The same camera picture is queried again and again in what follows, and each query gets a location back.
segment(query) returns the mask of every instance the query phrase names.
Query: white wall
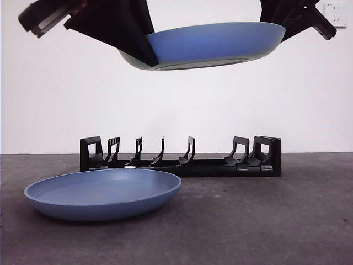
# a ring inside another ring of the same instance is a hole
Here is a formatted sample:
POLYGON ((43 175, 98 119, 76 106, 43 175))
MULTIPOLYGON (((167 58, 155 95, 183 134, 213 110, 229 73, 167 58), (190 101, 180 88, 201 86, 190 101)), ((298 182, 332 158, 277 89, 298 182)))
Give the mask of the white wall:
MULTIPOLYGON (((38 40, 17 21, 27 0, 2 1, 3 153, 77 153, 79 139, 121 136, 121 152, 229 152, 234 135, 283 139, 285 152, 353 151, 353 31, 309 29, 240 65, 148 72, 113 47, 58 25, 38 40)), ((257 21, 259 0, 149 0, 155 30, 257 21)), ((350 5, 349 18, 353 18, 350 5)))

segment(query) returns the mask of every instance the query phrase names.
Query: plate rim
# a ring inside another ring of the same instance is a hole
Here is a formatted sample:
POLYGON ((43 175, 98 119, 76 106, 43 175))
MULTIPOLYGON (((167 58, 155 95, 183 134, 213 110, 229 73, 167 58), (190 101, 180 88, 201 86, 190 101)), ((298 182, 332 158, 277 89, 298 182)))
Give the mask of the plate rim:
POLYGON ((141 202, 143 200, 147 200, 147 199, 153 199, 153 198, 157 198, 157 197, 160 197, 160 196, 163 196, 165 194, 168 194, 168 193, 171 193, 177 189, 180 188, 181 184, 182 184, 182 180, 180 177, 178 177, 177 175, 175 174, 172 174, 172 173, 169 173, 169 172, 164 172, 164 171, 158 171, 158 170, 152 170, 152 169, 128 169, 128 168, 114 168, 114 169, 103 169, 103 170, 98 170, 99 172, 105 172, 105 171, 152 171, 152 172, 158 172, 158 173, 164 173, 164 174, 167 174, 167 175, 171 175, 173 177, 176 177, 177 180, 178 180, 178 184, 170 189, 170 190, 167 190, 165 192, 161 192, 161 193, 158 193, 156 195, 153 195, 153 196, 148 196, 148 197, 143 197, 143 198, 138 198, 138 199, 134 199, 134 200, 128 200, 126 202, 116 202, 116 203, 100 203, 100 204, 70 204, 70 203, 54 203, 54 202, 46 202, 44 200, 40 200, 32 195, 30 195, 28 193, 28 190, 41 183, 41 182, 44 182, 44 181, 50 181, 51 179, 55 179, 55 178, 60 178, 60 177, 64 177, 64 176, 71 176, 71 175, 79 175, 79 174, 82 174, 82 173, 94 173, 94 172, 97 172, 97 171, 84 171, 84 172, 76 172, 76 173, 69 173, 69 174, 63 174, 63 175, 59 175, 59 176, 55 176, 55 177, 51 177, 51 178, 47 178, 47 179, 42 179, 41 181, 37 181, 35 183, 32 183, 31 185, 27 186, 23 193, 24 195, 31 201, 34 201, 34 202, 37 202, 37 203, 42 203, 42 204, 46 204, 46 205, 54 205, 54 206, 70 206, 70 207, 87 207, 87 206, 109 206, 109 205, 121 205, 121 204, 127 204, 127 203, 136 203, 136 202, 141 202))

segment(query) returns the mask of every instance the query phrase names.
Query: electrical socket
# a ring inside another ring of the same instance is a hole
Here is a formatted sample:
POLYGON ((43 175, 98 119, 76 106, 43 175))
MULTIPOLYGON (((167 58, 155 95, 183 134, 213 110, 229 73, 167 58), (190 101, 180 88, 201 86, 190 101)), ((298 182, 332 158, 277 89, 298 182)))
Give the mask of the electrical socket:
POLYGON ((336 28, 347 28, 347 3, 327 2, 325 3, 324 15, 336 28))

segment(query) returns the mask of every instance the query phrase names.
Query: blue plate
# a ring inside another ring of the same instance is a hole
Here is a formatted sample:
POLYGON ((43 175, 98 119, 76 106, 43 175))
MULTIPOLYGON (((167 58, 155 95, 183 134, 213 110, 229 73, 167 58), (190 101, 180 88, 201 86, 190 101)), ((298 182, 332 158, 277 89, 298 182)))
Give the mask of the blue plate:
POLYGON ((144 169, 81 172, 36 182, 24 190, 39 212, 69 221, 107 221, 140 215, 168 202, 181 179, 144 169))
POLYGON ((285 28, 265 22, 188 26, 147 35, 159 64, 150 67, 120 51, 143 70, 181 70, 231 65, 262 58, 282 42, 285 28))

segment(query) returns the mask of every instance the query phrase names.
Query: black dish rack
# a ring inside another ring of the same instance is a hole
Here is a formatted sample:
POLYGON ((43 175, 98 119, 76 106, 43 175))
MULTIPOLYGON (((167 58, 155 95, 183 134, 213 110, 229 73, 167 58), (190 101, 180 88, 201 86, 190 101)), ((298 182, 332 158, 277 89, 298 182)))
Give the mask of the black dish rack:
POLYGON ((224 158, 195 158, 195 138, 189 137, 188 150, 178 159, 166 158, 164 138, 162 150, 157 157, 142 159, 142 137, 136 139, 136 150, 133 158, 119 159, 120 138, 108 140, 108 154, 104 156, 101 138, 90 137, 80 140, 80 171, 111 168, 140 168, 176 174, 179 177, 281 177, 282 147, 281 139, 265 136, 254 138, 254 150, 249 153, 250 140, 234 137, 233 150, 224 158), (89 153, 89 145, 95 145, 95 153, 89 153), (245 146, 244 155, 235 158, 237 146, 245 146), (263 152, 263 145, 268 152, 263 152))

